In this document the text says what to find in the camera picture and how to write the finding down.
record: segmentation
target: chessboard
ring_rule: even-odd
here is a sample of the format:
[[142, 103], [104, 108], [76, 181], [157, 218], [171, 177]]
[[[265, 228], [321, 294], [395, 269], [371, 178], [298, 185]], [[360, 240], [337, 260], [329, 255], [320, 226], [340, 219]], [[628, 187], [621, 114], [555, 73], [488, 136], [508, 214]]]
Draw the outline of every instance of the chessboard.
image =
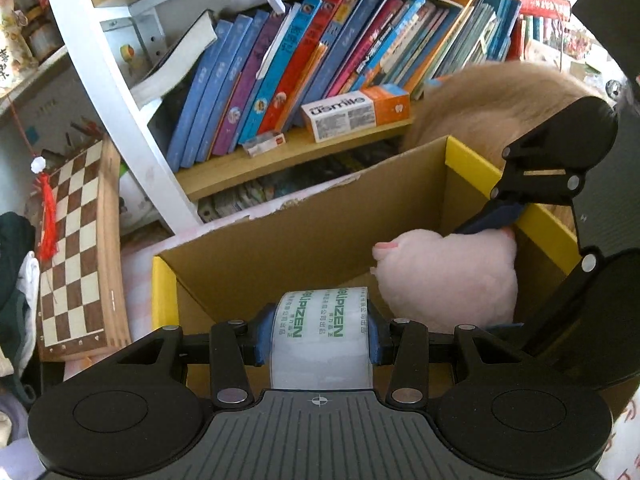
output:
[[120, 269], [120, 155], [108, 137], [50, 176], [58, 252], [41, 262], [36, 317], [42, 361], [130, 344]]

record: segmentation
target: tape roll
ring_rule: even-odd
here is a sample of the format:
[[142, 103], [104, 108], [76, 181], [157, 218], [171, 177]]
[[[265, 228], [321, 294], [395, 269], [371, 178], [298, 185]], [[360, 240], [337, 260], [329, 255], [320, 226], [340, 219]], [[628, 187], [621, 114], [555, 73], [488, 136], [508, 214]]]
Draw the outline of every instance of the tape roll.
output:
[[272, 388], [372, 388], [367, 288], [285, 294], [273, 321], [270, 367]]

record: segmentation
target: round pad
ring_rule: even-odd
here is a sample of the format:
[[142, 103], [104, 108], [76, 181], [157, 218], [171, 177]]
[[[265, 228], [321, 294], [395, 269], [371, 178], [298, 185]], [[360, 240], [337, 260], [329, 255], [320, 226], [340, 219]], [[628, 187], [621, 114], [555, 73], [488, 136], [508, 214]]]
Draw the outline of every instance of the round pad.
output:
[[126, 368], [108, 384], [60, 384], [34, 404], [29, 434], [48, 469], [130, 478], [157, 470], [194, 441], [204, 416], [193, 392], [152, 367]]
[[556, 478], [593, 466], [611, 415], [595, 392], [463, 381], [440, 401], [436, 424], [460, 455], [501, 476]]

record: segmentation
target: wooden shelf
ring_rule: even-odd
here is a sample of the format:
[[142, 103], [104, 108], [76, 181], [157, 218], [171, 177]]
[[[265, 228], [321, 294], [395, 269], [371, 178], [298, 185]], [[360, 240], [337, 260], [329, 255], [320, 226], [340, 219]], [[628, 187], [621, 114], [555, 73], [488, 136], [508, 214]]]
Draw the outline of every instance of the wooden shelf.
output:
[[408, 119], [334, 137], [324, 142], [316, 142], [311, 133], [298, 128], [286, 135], [285, 144], [270, 152], [251, 158], [239, 148], [230, 155], [215, 157], [188, 170], [180, 170], [175, 176], [189, 200], [195, 201], [308, 160], [403, 135], [411, 123], [412, 119]]
[[[14, 102], [14, 105], [18, 107], [20, 104], [28, 101], [28, 99], [41, 90], [44, 85], [51, 82], [53, 78], [59, 76], [70, 66], [71, 58], [68, 55], [66, 46], [62, 46], [49, 57], [49, 59], [41, 64], [33, 75], [11, 90], [8, 95]], [[6, 120], [9, 110], [9, 99], [3, 98], [0, 101], [0, 123]]]

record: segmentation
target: toothpaste box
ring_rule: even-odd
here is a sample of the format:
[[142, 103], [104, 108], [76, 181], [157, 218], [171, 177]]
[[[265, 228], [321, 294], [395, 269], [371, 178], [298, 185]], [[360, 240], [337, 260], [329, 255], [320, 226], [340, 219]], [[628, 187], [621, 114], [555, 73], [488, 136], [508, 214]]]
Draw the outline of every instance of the toothpaste box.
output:
[[373, 86], [302, 105], [316, 142], [395, 123], [410, 116], [409, 94], [393, 84]]

